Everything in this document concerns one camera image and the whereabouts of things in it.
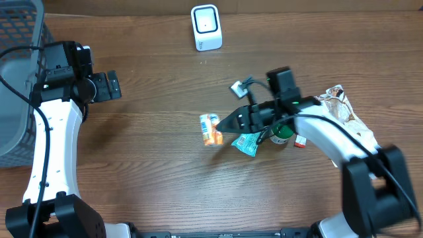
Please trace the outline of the teal wet wipes pack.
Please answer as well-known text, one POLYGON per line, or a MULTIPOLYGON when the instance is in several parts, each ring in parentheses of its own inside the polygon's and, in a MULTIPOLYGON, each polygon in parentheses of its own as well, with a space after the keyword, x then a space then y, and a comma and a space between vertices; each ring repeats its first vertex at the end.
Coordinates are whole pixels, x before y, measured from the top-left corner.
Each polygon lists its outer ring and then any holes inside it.
POLYGON ((255 134, 241 134, 237 139, 232 142, 232 146, 236 147, 244 154, 254 157, 258 148, 257 139, 260 132, 255 134))

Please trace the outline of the brown white snack bag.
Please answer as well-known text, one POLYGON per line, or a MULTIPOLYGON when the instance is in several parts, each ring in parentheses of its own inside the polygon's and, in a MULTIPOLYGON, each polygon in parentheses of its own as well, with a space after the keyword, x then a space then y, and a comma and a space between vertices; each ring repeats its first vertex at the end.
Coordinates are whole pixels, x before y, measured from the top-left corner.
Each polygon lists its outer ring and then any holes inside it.
MULTIPOLYGON (((321 103, 317 112, 329 120, 340 124, 349 135, 363 145, 371 153, 376 153, 379 145, 373 132, 355 114, 352 105, 342 85, 335 85, 325 93, 316 97, 321 103)), ((366 156, 358 146, 342 133, 336 126, 324 120, 314 119, 317 123, 317 139, 314 144, 321 149, 336 168, 349 161, 353 157, 363 158, 366 156)))

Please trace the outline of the white barcode scanner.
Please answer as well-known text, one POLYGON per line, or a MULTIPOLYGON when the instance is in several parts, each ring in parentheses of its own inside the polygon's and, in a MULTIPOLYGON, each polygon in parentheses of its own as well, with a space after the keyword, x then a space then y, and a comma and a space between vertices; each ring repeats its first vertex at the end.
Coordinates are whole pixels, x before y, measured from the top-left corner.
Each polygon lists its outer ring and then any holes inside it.
POLYGON ((222 47, 219 11, 215 5, 198 5, 191 9, 192 28, 196 49, 199 52, 216 50, 222 47))

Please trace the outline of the grey plastic mesh basket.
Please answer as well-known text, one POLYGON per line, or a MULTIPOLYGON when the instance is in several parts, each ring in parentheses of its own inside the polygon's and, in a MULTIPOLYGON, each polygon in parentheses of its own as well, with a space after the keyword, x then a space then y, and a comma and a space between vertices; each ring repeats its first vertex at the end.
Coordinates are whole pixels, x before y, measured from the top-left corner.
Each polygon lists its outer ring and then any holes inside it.
MULTIPOLYGON (((2 52, 17 46, 43 47, 53 41, 41 0, 1 2, 2 52)), ((1 57, 2 78, 27 98, 45 68, 45 54, 38 50, 16 50, 1 57)), ((31 165, 35 139, 33 108, 1 85, 1 167, 31 165)))

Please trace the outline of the red snack bar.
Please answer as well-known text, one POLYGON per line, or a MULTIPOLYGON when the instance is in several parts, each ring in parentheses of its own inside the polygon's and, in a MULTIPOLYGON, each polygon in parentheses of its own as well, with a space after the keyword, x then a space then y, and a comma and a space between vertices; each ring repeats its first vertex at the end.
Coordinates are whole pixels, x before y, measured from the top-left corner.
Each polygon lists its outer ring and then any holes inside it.
POLYGON ((294 146, 298 148, 305 148, 307 139, 301 135, 296 135, 294 146))

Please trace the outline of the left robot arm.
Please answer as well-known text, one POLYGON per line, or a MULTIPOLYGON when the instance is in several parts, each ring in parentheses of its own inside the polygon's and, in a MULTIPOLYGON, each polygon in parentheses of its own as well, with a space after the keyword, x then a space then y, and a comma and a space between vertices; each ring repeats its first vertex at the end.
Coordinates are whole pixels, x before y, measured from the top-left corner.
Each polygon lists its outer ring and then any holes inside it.
POLYGON ((122 96, 115 71, 93 73, 92 53, 74 41, 39 48, 46 67, 29 97, 2 84, 29 104, 36 121, 30 181, 22 205, 6 211, 13 237, 130 237, 126 223, 111 224, 85 203, 77 185, 77 139, 90 103, 122 96))

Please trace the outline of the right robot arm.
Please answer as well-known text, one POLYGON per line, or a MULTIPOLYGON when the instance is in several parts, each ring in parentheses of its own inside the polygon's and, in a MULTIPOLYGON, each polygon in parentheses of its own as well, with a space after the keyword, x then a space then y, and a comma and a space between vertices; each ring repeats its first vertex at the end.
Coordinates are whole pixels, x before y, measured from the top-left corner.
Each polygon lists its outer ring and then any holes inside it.
POLYGON ((383 229, 414 218, 422 225, 406 160, 392 145, 379 147, 364 141, 315 97, 303 97, 289 67, 267 72, 263 85, 273 99, 258 104, 247 79, 233 85, 241 106, 218 125, 220 132, 258 133, 262 143, 270 130, 286 125, 313 142, 341 171, 342 212, 311 227, 283 228, 281 237, 376 237, 383 229))

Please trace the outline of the teal orange tissue pack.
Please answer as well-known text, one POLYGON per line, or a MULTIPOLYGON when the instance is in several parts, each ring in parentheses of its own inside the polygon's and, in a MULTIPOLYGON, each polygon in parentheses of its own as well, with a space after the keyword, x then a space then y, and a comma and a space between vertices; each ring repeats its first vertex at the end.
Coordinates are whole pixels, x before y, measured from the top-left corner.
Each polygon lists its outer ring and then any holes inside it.
POLYGON ((219 123, 220 119, 216 114, 200 115, 202 138, 205 146, 223 145, 223 135, 217 130, 219 123))

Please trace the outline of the green lid jar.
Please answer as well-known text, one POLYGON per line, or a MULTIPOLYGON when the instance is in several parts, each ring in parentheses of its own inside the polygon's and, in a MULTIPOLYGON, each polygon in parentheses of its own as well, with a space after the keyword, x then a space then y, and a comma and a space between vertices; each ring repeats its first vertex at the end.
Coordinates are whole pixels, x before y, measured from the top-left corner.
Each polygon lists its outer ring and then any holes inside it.
POLYGON ((293 131, 287 125, 278 124, 272 128, 272 133, 270 140, 275 144, 285 144, 288 142, 289 138, 292 137, 293 131))

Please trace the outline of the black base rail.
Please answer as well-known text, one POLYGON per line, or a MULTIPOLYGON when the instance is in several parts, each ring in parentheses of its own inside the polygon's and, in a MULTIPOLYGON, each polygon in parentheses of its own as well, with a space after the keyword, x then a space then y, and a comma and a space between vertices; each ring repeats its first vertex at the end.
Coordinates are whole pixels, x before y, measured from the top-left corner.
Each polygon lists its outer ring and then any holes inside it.
POLYGON ((130 228, 131 237, 136 238, 312 238, 311 230, 306 227, 282 228, 279 231, 218 231, 171 233, 169 231, 139 231, 130 228))

